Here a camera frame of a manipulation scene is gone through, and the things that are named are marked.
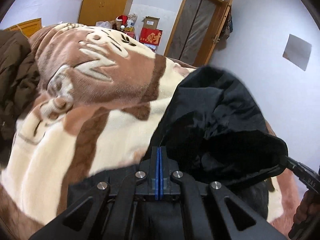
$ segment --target brown puffer jacket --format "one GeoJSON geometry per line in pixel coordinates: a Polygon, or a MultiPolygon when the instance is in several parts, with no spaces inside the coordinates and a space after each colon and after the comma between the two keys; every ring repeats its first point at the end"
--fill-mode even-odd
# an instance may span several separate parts
{"type": "Polygon", "coordinates": [[[39,71],[28,39],[20,31],[0,30],[0,165],[6,166],[15,122],[34,100],[39,71]]]}

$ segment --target door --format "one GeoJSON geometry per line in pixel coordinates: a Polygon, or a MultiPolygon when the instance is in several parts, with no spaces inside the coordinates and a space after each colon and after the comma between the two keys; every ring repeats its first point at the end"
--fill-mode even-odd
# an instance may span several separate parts
{"type": "Polygon", "coordinates": [[[99,21],[114,21],[122,15],[128,0],[83,0],[79,23],[95,26],[99,21]]]}
{"type": "Polygon", "coordinates": [[[217,6],[194,62],[194,66],[206,65],[209,62],[214,47],[218,42],[223,25],[227,19],[231,4],[232,0],[224,0],[220,6],[217,6]]]}

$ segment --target wooden wardrobe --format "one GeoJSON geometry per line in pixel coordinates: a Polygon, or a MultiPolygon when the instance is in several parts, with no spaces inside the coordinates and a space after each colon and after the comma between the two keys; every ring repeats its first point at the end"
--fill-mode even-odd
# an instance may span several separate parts
{"type": "Polygon", "coordinates": [[[133,0],[83,0],[78,23],[95,26],[96,22],[113,21],[129,14],[133,0]]]}

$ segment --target door frame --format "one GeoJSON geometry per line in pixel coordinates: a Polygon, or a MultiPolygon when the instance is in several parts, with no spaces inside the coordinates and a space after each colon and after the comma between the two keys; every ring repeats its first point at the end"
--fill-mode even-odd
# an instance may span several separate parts
{"type": "MultiPolygon", "coordinates": [[[[182,0],[182,3],[180,5],[180,9],[178,11],[178,14],[177,14],[177,17],[176,17],[176,20],[174,22],[174,25],[173,25],[173,28],[171,30],[171,34],[170,34],[170,37],[169,37],[169,40],[168,40],[168,43],[167,43],[167,47],[165,49],[165,52],[164,52],[164,56],[166,57],[169,53],[169,49],[170,49],[170,46],[171,46],[171,43],[172,43],[172,40],[173,40],[173,37],[174,37],[174,33],[175,31],[177,30],[177,26],[178,26],[178,22],[180,20],[180,17],[181,17],[181,14],[182,14],[182,11],[183,11],[183,8],[185,6],[185,3],[186,3],[187,0],[182,0]]],[[[210,0],[212,1],[214,4],[216,4],[216,10],[222,5],[223,3],[223,0],[210,0]]]]}

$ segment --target silver bolt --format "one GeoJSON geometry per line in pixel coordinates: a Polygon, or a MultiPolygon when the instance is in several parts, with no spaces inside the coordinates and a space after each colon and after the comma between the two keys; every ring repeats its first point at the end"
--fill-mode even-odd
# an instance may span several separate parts
{"type": "Polygon", "coordinates": [[[218,181],[214,181],[211,183],[211,187],[214,188],[214,189],[219,189],[222,187],[221,183],[218,182],[218,181]]]}
{"type": "Polygon", "coordinates": [[[139,178],[139,179],[142,179],[144,178],[146,175],[146,173],[144,171],[138,171],[136,172],[136,177],[139,178]]]}
{"type": "Polygon", "coordinates": [[[98,183],[98,185],[97,185],[97,188],[98,189],[102,189],[102,190],[104,190],[104,189],[106,189],[108,187],[108,184],[106,183],[106,182],[99,182],[98,183]]]}
{"type": "Polygon", "coordinates": [[[183,176],[183,172],[182,171],[175,171],[173,173],[173,175],[176,177],[176,178],[181,178],[183,176]]]}

